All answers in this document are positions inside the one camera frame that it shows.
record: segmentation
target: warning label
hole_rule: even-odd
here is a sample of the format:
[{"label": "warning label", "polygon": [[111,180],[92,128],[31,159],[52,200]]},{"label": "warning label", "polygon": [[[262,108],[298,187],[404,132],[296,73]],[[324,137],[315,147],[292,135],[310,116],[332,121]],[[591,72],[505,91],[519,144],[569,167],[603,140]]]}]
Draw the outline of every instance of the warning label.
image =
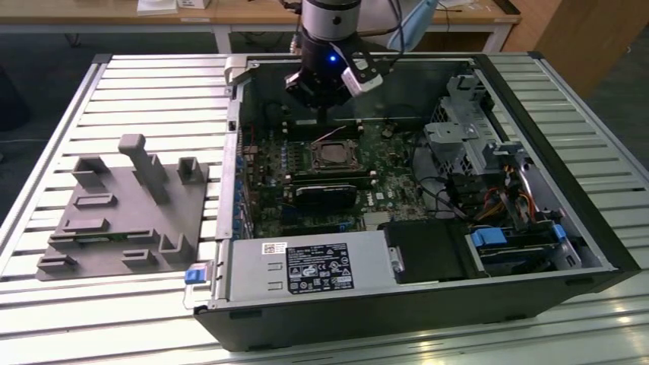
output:
[{"label": "warning label", "polygon": [[347,243],[287,247],[288,291],[292,294],[355,289]]}]

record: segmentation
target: metal slotted table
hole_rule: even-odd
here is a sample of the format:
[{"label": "metal slotted table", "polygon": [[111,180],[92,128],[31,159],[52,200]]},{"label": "metal slotted table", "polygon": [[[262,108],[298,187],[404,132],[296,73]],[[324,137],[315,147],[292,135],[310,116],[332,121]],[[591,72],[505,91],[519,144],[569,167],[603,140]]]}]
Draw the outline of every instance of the metal slotted table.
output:
[{"label": "metal slotted table", "polygon": [[[230,353],[191,316],[184,273],[39,282],[36,263],[76,180],[79,155],[116,153],[123,133],[147,136],[163,163],[211,165],[199,259],[215,257],[230,97],[226,57],[99,57],[11,209],[0,242],[0,363],[607,363],[649,355],[649,271],[535,319]],[[491,56],[643,269],[649,268],[645,169],[543,59]],[[513,127],[496,111],[503,127]],[[194,299],[210,291],[194,293]]]}]

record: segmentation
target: floor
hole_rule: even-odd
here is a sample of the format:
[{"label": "floor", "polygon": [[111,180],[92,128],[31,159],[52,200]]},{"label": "floor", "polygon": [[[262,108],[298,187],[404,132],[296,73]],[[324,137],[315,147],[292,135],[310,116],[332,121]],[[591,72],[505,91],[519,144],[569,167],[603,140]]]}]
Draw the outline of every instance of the floor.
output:
[{"label": "floor", "polygon": [[[235,52],[284,52],[290,36],[234,34]],[[26,99],[32,120],[0,132],[0,221],[59,123],[98,53],[212,53],[210,34],[84,34],[71,48],[63,35],[0,35],[0,65]],[[588,103],[645,167],[649,167],[649,29],[645,29]]]}]

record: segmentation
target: blue latch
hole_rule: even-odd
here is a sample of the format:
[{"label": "blue latch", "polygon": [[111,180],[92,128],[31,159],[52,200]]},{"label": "blue latch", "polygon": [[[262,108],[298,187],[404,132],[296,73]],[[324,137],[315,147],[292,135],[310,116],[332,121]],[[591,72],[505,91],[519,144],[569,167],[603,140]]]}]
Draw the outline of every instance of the blue latch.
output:
[{"label": "blue latch", "polygon": [[505,233],[500,228],[480,228],[471,234],[471,238],[476,247],[507,244]]},{"label": "blue latch", "polygon": [[204,284],[207,282],[208,269],[206,264],[194,264],[184,272],[184,283],[187,285]]},{"label": "blue latch", "polygon": [[559,242],[564,241],[564,239],[568,238],[567,231],[564,230],[564,227],[561,224],[555,224],[552,226],[552,231],[555,232],[555,235],[557,236]]}]

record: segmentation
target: green circuit board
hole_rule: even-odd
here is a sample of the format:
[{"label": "green circuit board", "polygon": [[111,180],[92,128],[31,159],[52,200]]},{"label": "green circuit board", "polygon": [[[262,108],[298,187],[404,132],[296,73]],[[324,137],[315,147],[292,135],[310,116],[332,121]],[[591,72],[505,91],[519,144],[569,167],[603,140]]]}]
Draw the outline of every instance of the green circuit board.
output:
[{"label": "green circuit board", "polygon": [[334,214],[300,214],[287,203],[284,177],[312,167],[312,143],[284,142],[274,136],[260,141],[258,153],[248,156],[256,238],[367,230],[363,216],[372,212],[387,212],[392,221],[428,216],[411,175],[405,135],[386,138],[383,122],[366,122],[363,127],[360,138],[347,142],[355,146],[359,165],[376,171],[376,183],[359,190],[352,208]]}]

